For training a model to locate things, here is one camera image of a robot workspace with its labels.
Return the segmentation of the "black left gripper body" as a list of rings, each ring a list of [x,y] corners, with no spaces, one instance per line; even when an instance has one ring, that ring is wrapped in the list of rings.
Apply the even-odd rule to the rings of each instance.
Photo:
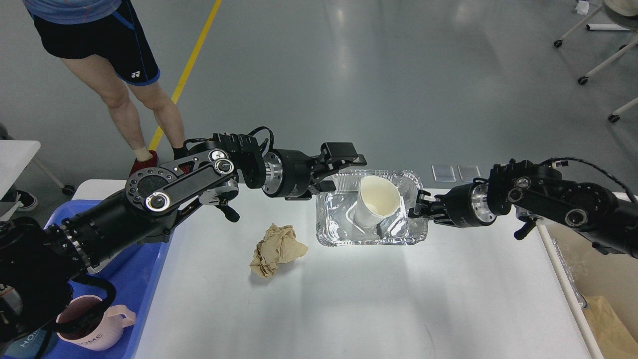
[[[310,200],[308,186],[312,184],[313,158],[296,150],[273,149],[264,157],[264,194],[285,200]]]

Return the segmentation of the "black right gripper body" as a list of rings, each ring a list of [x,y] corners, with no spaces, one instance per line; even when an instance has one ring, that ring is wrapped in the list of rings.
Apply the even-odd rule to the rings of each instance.
[[[473,182],[436,195],[437,209],[442,213],[435,214],[434,223],[456,228],[492,225],[496,214],[488,208],[487,189],[484,182]]]

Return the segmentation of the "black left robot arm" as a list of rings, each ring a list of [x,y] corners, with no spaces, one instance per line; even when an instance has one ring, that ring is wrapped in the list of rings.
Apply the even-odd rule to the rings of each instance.
[[[367,164],[349,142],[326,142],[317,156],[261,144],[255,135],[215,133],[188,139],[187,156],[138,170],[125,187],[96,206],[41,227],[30,217],[1,223],[1,352],[44,329],[71,333],[88,327],[116,298],[94,268],[134,243],[167,242],[173,230],[201,206],[215,206],[227,220],[243,182],[270,198],[309,200],[335,190],[330,175]]]

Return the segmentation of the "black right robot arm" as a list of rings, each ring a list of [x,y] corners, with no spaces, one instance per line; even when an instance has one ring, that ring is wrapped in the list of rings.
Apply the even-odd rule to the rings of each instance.
[[[638,254],[637,196],[618,178],[601,173],[624,191],[620,198],[594,182],[563,179],[559,170],[571,157],[539,164],[515,161],[495,164],[487,178],[474,178],[445,194],[417,193],[409,218],[425,218],[455,228],[492,225],[515,207],[523,227],[513,235],[524,239],[541,218],[563,225],[587,239],[601,254]]]

